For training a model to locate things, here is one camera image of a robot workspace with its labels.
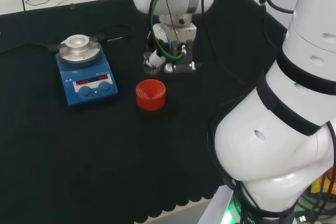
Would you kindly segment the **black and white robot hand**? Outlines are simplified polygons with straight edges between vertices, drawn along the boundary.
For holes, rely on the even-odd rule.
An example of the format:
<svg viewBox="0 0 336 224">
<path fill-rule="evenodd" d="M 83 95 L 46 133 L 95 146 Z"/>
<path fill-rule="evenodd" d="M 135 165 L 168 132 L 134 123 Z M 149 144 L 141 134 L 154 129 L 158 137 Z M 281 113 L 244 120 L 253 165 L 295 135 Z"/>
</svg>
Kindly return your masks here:
<svg viewBox="0 0 336 224">
<path fill-rule="evenodd" d="M 191 73 L 201 66 L 193 61 L 196 26 L 193 24 L 174 27 L 165 23 L 153 25 L 148 34 L 147 52 L 143 66 L 148 74 Z"/>
</svg>

